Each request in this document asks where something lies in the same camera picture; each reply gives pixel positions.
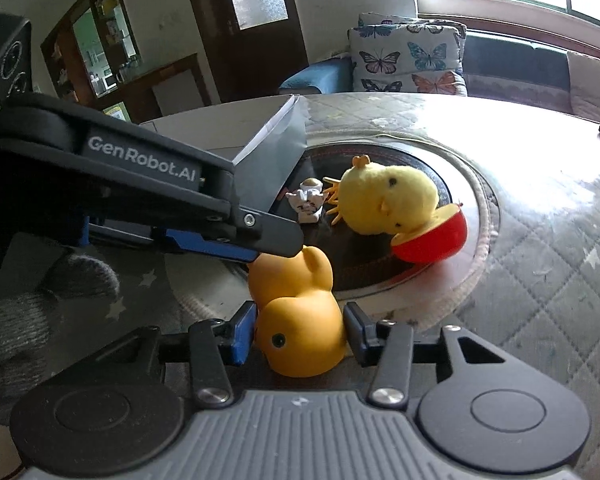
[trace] yellow rubber duck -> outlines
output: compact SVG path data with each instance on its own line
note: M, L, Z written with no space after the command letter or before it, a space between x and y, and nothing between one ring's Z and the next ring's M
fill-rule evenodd
M409 166L383 166L368 155L355 156L340 180L325 178L327 203L336 207L331 225L343 219L361 235L411 232L426 224L438 206L436 184Z
M331 289L333 271L317 247L293 258L261 254L249 265L249 290L258 306L255 343L273 371L312 377L344 357L342 313Z

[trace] gray ribbed plate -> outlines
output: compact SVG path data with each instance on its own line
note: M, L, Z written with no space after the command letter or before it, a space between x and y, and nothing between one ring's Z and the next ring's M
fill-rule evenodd
M23 480L58 477L36 469ZM225 410L201 412L153 462L118 480L476 480L421 440L407 418L354 392L250 390ZM576 480L568 470L546 480Z

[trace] chick eye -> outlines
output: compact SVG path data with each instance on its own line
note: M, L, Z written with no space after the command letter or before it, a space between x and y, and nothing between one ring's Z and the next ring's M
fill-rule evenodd
M271 344L276 348L282 348L286 343L284 334L274 334L271 336Z

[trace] astronaut figurine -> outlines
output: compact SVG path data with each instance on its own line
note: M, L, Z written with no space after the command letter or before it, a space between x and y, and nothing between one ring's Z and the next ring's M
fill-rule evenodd
M300 184L300 189L287 193L291 207L298 213L298 223L315 224L322 213L325 196L322 183L316 178L308 178Z

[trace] silver bolt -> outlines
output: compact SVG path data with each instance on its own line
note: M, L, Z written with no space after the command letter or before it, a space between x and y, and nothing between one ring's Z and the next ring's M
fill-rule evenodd
M222 404L229 400L229 392L222 388L202 388L196 395L205 404Z
M378 388L371 394L371 399L378 404L393 406L404 400L404 393L395 388Z

